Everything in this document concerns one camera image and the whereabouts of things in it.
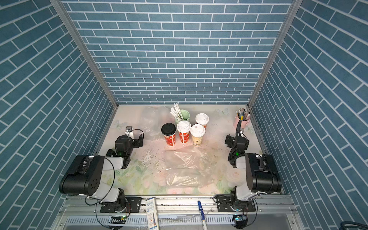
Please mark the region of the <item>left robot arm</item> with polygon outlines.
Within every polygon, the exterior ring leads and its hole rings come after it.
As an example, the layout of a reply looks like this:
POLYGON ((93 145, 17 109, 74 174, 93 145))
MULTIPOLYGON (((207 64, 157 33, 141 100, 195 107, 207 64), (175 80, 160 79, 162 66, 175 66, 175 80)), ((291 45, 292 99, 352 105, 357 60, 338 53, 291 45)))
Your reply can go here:
POLYGON ((89 196, 101 204, 113 206, 116 212, 122 212, 127 206, 124 190, 107 185, 101 177, 103 171, 126 169, 132 151, 143 146, 144 134, 133 139, 132 133, 118 137, 115 149, 108 150, 105 156, 76 156, 59 183, 59 191, 67 195, 89 196))

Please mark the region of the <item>beige cup white lid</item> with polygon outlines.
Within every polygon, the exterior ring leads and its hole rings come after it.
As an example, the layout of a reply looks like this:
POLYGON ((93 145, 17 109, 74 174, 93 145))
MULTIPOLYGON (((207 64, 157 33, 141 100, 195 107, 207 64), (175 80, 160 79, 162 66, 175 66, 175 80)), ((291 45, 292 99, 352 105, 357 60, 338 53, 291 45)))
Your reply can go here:
POLYGON ((199 147, 202 144, 203 137, 205 135, 206 129, 203 125, 195 124, 191 127, 190 133, 192 136, 193 145, 199 147))

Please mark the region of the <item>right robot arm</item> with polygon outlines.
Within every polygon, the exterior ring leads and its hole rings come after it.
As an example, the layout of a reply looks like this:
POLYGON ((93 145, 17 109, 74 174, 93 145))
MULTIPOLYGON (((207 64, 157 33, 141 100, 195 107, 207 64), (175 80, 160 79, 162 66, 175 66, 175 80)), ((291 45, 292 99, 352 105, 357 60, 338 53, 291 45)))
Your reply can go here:
POLYGON ((246 153, 249 140, 241 132, 238 121, 235 136, 226 136, 225 144, 231 149, 228 162, 233 168, 245 170, 246 183, 231 191, 230 204, 241 205, 261 194, 280 192, 282 182, 272 155, 246 153))

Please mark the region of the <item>clear plastic carrier bag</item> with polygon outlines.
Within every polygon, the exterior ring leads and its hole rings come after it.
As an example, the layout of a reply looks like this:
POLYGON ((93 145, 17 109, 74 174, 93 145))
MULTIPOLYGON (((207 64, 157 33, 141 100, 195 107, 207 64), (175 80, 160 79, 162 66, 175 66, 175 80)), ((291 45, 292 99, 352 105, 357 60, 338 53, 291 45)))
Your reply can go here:
POLYGON ((224 177, 228 163, 214 149, 187 146, 164 152, 166 183, 170 187, 202 188, 224 177))

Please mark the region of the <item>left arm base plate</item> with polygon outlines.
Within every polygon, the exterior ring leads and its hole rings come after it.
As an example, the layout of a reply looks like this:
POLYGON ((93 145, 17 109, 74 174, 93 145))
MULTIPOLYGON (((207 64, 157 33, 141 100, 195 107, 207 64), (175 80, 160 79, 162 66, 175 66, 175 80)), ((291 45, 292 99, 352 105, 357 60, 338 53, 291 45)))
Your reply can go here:
POLYGON ((139 213, 141 207, 141 197, 125 197, 115 202, 102 202, 101 213, 139 213))

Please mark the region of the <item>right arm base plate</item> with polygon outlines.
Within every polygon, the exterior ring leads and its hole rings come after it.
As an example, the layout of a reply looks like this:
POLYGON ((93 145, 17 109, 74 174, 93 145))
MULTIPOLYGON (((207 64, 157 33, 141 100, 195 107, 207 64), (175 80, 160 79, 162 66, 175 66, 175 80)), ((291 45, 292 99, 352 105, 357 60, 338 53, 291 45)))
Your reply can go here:
POLYGON ((217 206, 218 212, 255 212, 256 207, 252 201, 240 201, 236 198, 215 195, 213 201, 217 206))

